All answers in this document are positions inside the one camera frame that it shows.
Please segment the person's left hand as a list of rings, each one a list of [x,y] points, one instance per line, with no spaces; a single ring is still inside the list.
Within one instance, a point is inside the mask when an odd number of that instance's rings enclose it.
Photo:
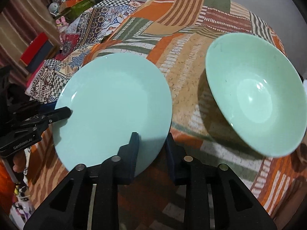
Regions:
[[[24,171],[26,168],[26,155],[24,151],[19,151],[17,154],[14,156],[13,159],[14,166],[13,170],[14,172],[21,173]]]

